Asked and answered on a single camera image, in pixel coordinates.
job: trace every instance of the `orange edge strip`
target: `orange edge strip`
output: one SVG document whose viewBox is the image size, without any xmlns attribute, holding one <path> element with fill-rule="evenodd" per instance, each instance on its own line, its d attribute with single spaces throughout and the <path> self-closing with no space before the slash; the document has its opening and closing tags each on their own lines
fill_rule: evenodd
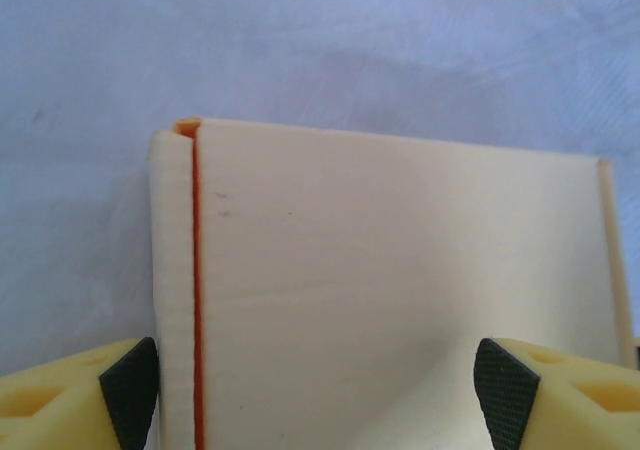
<svg viewBox="0 0 640 450">
<path fill-rule="evenodd" d="M 202 241 L 200 238 L 200 169 L 198 160 L 198 140 L 196 133 L 202 124 L 202 119 L 197 117 L 178 120 L 173 131 L 193 140 L 193 298 L 194 298 L 194 389 L 193 389 L 193 418 L 195 430 L 195 449 L 205 450 L 204 428 L 204 369 L 203 369 L 203 345 L 202 345 L 202 293 L 200 274 L 200 255 Z"/>
</svg>

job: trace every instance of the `white fabric background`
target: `white fabric background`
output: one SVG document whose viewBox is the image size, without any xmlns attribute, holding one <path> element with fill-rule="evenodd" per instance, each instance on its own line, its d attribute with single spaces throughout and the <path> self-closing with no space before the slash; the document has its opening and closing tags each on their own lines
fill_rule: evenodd
<svg viewBox="0 0 640 450">
<path fill-rule="evenodd" d="M 640 0 L 0 0 L 0 374 L 153 334 L 193 114 L 613 159 L 640 334 Z"/>
</svg>

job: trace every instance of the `black rubber pad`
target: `black rubber pad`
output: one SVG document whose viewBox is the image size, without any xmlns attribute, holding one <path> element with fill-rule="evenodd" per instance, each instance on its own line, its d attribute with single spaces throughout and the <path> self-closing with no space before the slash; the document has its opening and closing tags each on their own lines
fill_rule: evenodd
<svg viewBox="0 0 640 450">
<path fill-rule="evenodd" d="M 485 338 L 476 352 L 473 382 L 496 450 L 518 450 L 540 377 L 495 341 Z"/>
<path fill-rule="evenodd" d="M 102 394 L 122 450 L 143 450 L 160 387 L 156 344 L 145 337 L 100 375 Z"/>
</svg>

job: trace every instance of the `cream foam board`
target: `cream foam board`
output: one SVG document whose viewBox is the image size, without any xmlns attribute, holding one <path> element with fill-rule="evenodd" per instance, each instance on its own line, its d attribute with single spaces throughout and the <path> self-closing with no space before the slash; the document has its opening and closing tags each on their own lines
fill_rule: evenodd
<svg viewBox="0 0 640 450">
<path fill-rule="evenodd" d="M 481 338 L 626 360 L 597 159 L 215 120 L 197 141 L 209 448 L 488 449 Z"/>
<path fill-rule="evenodd" d="M 153 304 L 164 450 L 194 448 L 193 140 L 155 134 L 150 153 Z"/>
<path fill-rule="evenodd" d="M 638 369 L 638 353 L 633 336 L 629 287 L 624 268 L 624 254 L 622 253 L 622 238 L 618 223 L 613 165 L 611 162 L 600 161 L 598 163 L 598 176 L 600 179 L 605 233 L 607 235 L 607 250 L 616 310 L 620 359 L 625 367 Z"/>
</svg>

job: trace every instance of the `dark speck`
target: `dark speck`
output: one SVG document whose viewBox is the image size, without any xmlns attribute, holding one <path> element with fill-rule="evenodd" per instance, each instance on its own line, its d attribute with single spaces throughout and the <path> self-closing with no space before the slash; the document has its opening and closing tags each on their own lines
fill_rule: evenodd
<svg viewBox="0 0 640 450">
<path fill-rule="evenodd" d="M 33 114 L 33 117 L 31 118 L 31 123 L 38 123 L 43 118 L 44 118 L 44 112 L 42 111 L 42 109 L 40 109 Z"/>
</svg>

